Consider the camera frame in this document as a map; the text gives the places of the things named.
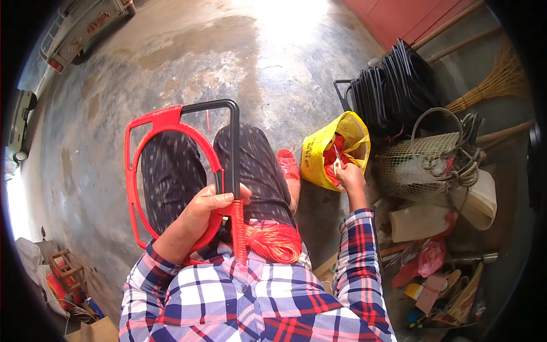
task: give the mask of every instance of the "woman's left hand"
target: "woman's left hand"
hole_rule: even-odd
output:
[[[243,203],[249,204],[252,193],[241,183],[240,193]],[[215,209],[226,208],[233,201],[233,193],[217,195],[214,184],[201,189],[179,217],[154,242],[154,250],[170,263],[182,264],[190,248],[209,226],[211,212]]]
[[[251,191],[240,183],[240,194],[243,203],[249,204]],[[209,226],[211,212],[215,209],[226,208],[234,201],[233,193],[219,194],[214,184],[204,187],[198,192],[181,215],[173,222],[180,226],[186,239],[192,241],[192,245],[205,233]]]

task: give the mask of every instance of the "plaid shirt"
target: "plaid shirt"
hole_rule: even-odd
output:
[[[245,267],[217,242],[193,255],[210,264],[183,268],[148,245],[123,288],[120,341],[396,341],[373,216],[357,210],[340,225],[334,296],[311,272],[305,247],[289,265],[249,252]]]

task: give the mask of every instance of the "foot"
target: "foot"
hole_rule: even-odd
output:
[[[300,199],[300,170],[293,156],[292,149],[282,148],[277,152],[277,161],[283,170],[283,175],[290,194],[289,209],[293,215],[296,214],[298,208],[298,200]]]
[[[289,187],[290,205],[289,209],[293,215],[296,215],[296,209],[298,208],[298,200],[300,199],[300,180],[299,179],[285,179],[287,186]]]

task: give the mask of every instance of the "red door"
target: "red door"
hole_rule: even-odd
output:
[[[475,0],[342,0],[386,50],[397,38],[412,44]]]

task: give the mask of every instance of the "wooden stool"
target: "wooden stool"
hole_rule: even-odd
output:
[[[84,277],[83,274],[78,273],[83,272],[84,267],[73,265],[68,259],[69,254],[69,250],[63,250],[61,252],[56,252],[49,255],[49,262],[51,263],[51,266],[55,267],[59,271],[61,282],[67,293],[71,293],[73,290],[82,286],[82,282],[80,281],[80,279],[83,279]],[[58,264],[55,261],[55,259],[57,258],[63,259],[62,265]],[[74,284],[69,286],[67,283],[67,279],[71,279]]]

